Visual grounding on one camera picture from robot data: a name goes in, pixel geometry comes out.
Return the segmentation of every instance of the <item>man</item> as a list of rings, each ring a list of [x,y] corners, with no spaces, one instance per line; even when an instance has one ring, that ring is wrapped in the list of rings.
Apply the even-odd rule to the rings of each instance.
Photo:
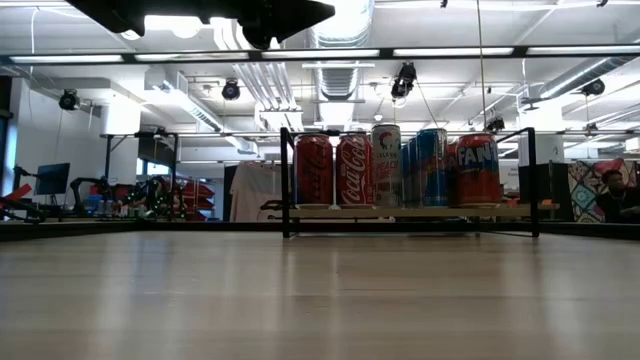
[[[609,192],[598,195],[596,203],[605,214],[605,222],[640,223],[640,190],[626,187],[618,170],[602,174],[602,183]]]

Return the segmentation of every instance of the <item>ceiling pipe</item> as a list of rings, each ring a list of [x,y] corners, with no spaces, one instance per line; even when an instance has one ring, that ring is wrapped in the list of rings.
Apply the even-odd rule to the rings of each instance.
[[[633,32],[633,35],[628,36],[622,42],[625,44],[640,43],[639,34],[640,29],[637,29]],[[637,55],[629,55],[586,60],[542,85],[542,87],[538,89],[538,96],[530,99],[528,102],[535,103],[562,96],[628,64],[636,58]]]
[[[298,105],[296,104],[296,98],[293,94],[293,88],[291,86],[291,82],[289,81],[289,75],[287,75],[287,68],[284,63],[277,63],[276,69],[278,74],[280,75],[282,87],[286,94],[287,102],[289,103],[289,107],[292,110],[297,110]]]
[[[267,78],[264,76],[264,73],[262,72],[260,65],[250,64],[249,69],[251,70],[253,77],[257,80],[259,89],[262,89],[262,91],[267,97],[267,100],[269,100],[269,102],[271,103],[271,107],[273,109],[279,109],[280,104],[278,103],[278,99],[273,93],[273,90],[271,89],[271,85],[269,84],[269,81],[267,80]]]
[[[373,19],[373,0],[326,0],[335,6],[334,17],[309,31],[313,48],[361,48],[369,43]],[[349,100],[360,83],[361,69],[317,69],[315,79],[318,100]],[[325,124],[346,126],[353,119],[355,104],[318,105]]]
[[[280,94],[280,101],[282,102],[283,107],[291,109],[292,108],[291,103],[285,96],[284,88],[282,86],[282,83],[280,82],[280,78],[278,77],[278,73],[276,72],[276,69],[273,66],[273,63],[266,64],[265,68],[267,69],[269,76],[271,76],[271,79],[273,80],[273,84],[275,85],[276,90]]]

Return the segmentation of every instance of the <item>ventilation duct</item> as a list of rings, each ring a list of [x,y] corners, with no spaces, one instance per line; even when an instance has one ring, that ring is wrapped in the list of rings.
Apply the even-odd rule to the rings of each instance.
[[[637,44],[640,43],[640,35],[638,34],[638,31],[636,31],[635,36],[625,40],[626,41],[623,41],[625,44]],[[542,85],[538,90],[539,98],[535,100],[542,101],[557,98],[558,96],[589,84],[599,77],[618,69],[636,58],[637,56],[630,55],[584,61],[580,65]]]
[[[336,15],[311,28],[311,45],[314,48],[361,48],[366,47],[371,32],[373,0],[324,0],[334,5]],[[318,94],[321,100],[346,101],[352,98],[360,82],[360,69],[317,69],[315,73]],[[344,125],[353,117],[355,105],[320,104],[320,117]],[[331,119],[336,115],[341,119]]]

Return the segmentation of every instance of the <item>fluorescent light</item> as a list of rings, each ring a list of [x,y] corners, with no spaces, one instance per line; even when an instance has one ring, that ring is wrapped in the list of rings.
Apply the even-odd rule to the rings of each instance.
[[[61,7],[72,8],[66,1],[0,1],[0,7]]]
[[[162,62],[162,61],[216,61],[216,60],[246,60],[249,54],[246,52],[220,52],[220,53],[176,53],[176,54],[144,54],[134,55],[138,61]]]
[[[294,50],[294,51],[265,51],[265,59],[304,59],[304,58],[375,58],[380,56],[376,49],[341,49],[341,50]]]
[[[491,55],[511,55],[512,47],[486,47],[482,48],[482,54]],[[434,48],[434,49],[396,49],[393,50],[395,57],[412,56],[480,56],[480,48]]]
[[[302,64],[303,69],[370,69],[376,67],[373,63],[308,63]]]
[[[574,55],[574,54],[631,54],[640,53],[640,45],[618,46],[548,46],[531,47],[527,55]]]
[[[123,62],[120,55],[41,55],[10,56],[15,64],[66,64]]]

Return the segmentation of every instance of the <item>white wall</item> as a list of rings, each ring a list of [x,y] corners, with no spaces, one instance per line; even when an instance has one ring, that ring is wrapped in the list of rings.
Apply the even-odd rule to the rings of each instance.
[[[31,91],[23,79],[13,80],[11,99],[15,118],[10,125],[17,135],[17,146],[15,158],[9,160],[15,160],[15,164],[31,173],[36,173],[41,165],[69,162],[69,182],[77,177],[103,175],[106,140],[99,137],[103,129],[102,119],[93,116],[90,121],[87,112],[61,110],[57,100]],[[3,190],[7,193],[7,180],[13,182],[13,171],[5,180]],[[35,190],[36,179],[22,178],[21,185],[26,183]],[[89,185],[83,185],[81,195],[86,195],[88,188]],[[45,197],[36,196],[35,200],[44,202]],[[64,195],[58,196],[60,203],[63,200]],[[67,196],[67,203],[74,203],[71,193]]]

